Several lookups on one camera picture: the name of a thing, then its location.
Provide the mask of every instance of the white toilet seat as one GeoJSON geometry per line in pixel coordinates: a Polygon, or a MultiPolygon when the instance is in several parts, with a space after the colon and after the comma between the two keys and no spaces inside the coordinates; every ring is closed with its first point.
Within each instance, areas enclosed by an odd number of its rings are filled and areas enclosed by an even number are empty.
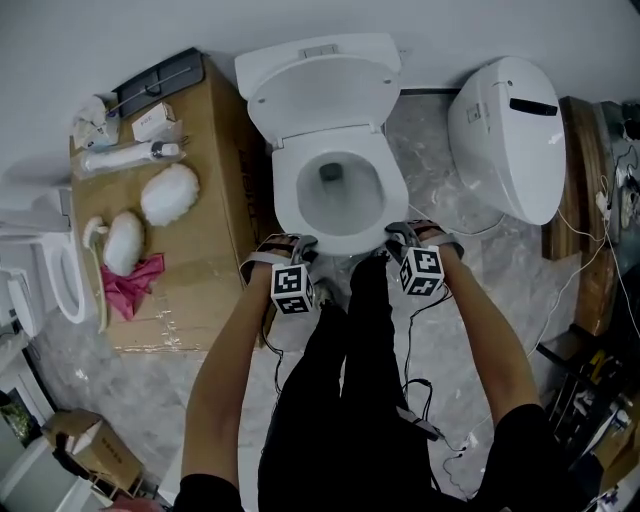
{"type": "Polygon", "coordinates": [[[284,140],[273,153],[273,180],[276,215],[284,231],[313,235],[315,250],[321,254],[347,256],[372,251],[387,239],[385,227],[406,218],[409,194],[384,135],[369,126],[322,130],[284,140]],[[298,203],[298,178],[312,159],[326,153],[351,153],[369,162],[383,191],[380,216],[368,228],[355,234],[331,235],[310,225],[298,203]]]}

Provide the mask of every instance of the toilet lid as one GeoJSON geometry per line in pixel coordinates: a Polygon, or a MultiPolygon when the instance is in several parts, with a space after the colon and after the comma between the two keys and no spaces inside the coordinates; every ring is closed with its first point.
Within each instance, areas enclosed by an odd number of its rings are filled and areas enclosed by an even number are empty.
{"type": "Polygon", "coordinates": [[[353,55],[294,62],[267,78],[249,99],[249,115],[271,144],[295,135],[382,126],[400,94],[398,75],[353,55]]]}

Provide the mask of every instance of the white wall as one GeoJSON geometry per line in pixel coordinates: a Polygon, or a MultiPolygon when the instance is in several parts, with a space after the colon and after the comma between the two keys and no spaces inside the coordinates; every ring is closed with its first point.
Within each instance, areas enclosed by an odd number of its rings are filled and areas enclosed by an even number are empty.
{"type": "Polygon", "coordinates": [[[238,53],[331,33],[387,31],[405,87],[450,87],[498,56],[542,67],[560,95],[640,96],[640,15],[628,0],[2,0],[0,172],[66,172],[77,105],[197,46],[238,53]]]}

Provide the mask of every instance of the person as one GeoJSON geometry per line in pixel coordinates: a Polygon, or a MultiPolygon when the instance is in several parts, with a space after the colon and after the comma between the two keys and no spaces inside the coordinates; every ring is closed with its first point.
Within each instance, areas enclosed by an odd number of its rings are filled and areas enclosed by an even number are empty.
{"type": "MultiPolygon", "coordinates": [[[[428,221],[413,226],[420,240],[442,233],[428,221]]],[[[378,254],[355,268],[348,313],[320,293],[320,320],[267,434],[257,482],[261,512],[571,510],[572,483],[522,345],[453,247],[441,246],[440,255],[495,426],[475,497],[464,502],[433,487],[424,430],[399,416],[408,406],[393,347],[388,257],[378,254]]],[[[271,266],[256,264],[196,378],[176,512],[242,510],[238,430],[270,282],[271,266]]]]}

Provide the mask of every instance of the marble floor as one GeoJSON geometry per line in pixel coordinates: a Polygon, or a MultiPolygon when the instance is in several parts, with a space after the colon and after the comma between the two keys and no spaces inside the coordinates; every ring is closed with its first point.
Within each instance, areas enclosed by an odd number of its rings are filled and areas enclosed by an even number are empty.
{"type": "MultiPolygon", "coordinates": [[[[446,130],[451,101],[450,95],[402,96],[388,120],[387,137],[407,182],[411,204],[447,228],[474,233],[496,225],[502,216],[479,203],[456,173],[446,130]]],[[[483,234],[459,238],[466,250],[466,263],[514,326],[525,349],[531,351],[559,290],[579,267],[578,260],[543,260],[540,229],[511,217],[483,234]]],[[[402,367],[409,316],[424,301],[402,294],[394,265],[389,265],[388,275],[396,355],[402,367]]],[[[349,261],[325,259],[317,272],[334,276],[345,287],[349,266],[349,261]]],[[[577,287],[574,279],[562,294],[545,340],[568,328],[577,287]]],[[[270,340],[286,351],[281,382],[300,359],[316,320],[315,314],[288,321],[276,319],[270,340]]],[[[449,461],[446,459],[453,452],[443,442],[434,443],[432,468],[444,491],[470,496],[480,485],[493,429],[455,303],[448,301],[421,313],[413,329],[410,376],[423,376],[434,385],[429,419],[452,446],[465,440],[470,443],[464,457],[449,461]],[[452,480],[443,470],[443,462],[452,480]]],[[[106,338],[95,332],[94,325],[74,326],[59,313],[53,314],[43,334],[33,342],[36,363],[60,406],[84,407],[104,415],[144,462],[148,477],[159,482],[181,444],[185,405],[204,354],[118,355],[106,338]]],[[[544,393],[550,385],[551,369],[535,353],[530,359],[544,393]]],[[[275,363],[276,357],[268,350],[254,352],[240,445],[255,452],[256,460],[275,400],[275,363]]],[[[422,389],[411,390],[411,407],[421,410],[425,398],[422,389]]],[[[255,488],[243,489],[242,494],[247,508],[257,510],[255,488]]]]}

